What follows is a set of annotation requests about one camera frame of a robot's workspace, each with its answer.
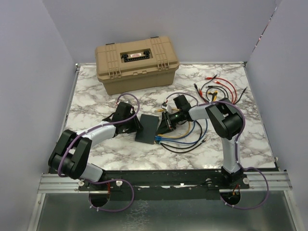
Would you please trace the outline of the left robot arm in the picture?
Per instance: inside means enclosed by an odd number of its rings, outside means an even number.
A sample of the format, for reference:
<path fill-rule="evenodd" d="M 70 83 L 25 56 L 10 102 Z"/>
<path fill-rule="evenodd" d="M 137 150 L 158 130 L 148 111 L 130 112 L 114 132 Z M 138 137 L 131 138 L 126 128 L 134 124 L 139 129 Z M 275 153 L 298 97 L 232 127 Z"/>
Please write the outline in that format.
<path fill-rule="evenodd" d="M 119 134 L 140 130 L 142 125 L 134 107 L 120 102 L 115 112 L 98 125 L 79 132 L 63 131 L 49 157 L 48 166 L 61 177 L 89 180 L 94 189 L 101 190 L 106 185 L 106 177 L 102 168 L 88 162 L 91 148 Z"/>

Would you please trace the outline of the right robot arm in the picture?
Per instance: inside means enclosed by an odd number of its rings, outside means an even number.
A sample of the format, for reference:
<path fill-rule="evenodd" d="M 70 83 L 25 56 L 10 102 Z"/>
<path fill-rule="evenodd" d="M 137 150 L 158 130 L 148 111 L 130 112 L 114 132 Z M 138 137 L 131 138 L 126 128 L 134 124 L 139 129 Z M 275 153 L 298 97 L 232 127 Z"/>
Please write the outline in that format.
<path fill-rule="evenodd" d="M 240 166 L 238 140 L 245 127 L 243 113 L 227 98 L 220 101 L 204 103 L 192 107 L 185 95 L 174 98 L 179 110 L 176 113 L 164 111 L 156 134 L 173 131 L 176 124 L 182 121 L 210 120 L 215 132 L 219 135 L 223 147 L 223 165 L 221 167 L 221 183 L 226 188 L 232 188 L 244 174 Z"/>

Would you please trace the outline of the dark grey network switch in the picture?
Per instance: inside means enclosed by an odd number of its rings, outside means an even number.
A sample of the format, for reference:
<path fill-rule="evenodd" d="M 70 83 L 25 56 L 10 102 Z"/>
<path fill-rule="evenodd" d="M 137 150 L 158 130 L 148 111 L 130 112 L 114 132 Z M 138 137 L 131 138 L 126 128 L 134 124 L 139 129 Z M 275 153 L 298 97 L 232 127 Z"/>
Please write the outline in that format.
<path fill-rule="evenodd" d="M 136 132 L 135 141 L 146 144 L 154 144 L 158 123 L 158 116 L 142 114 L 140 117 L 142 129 Z"/>

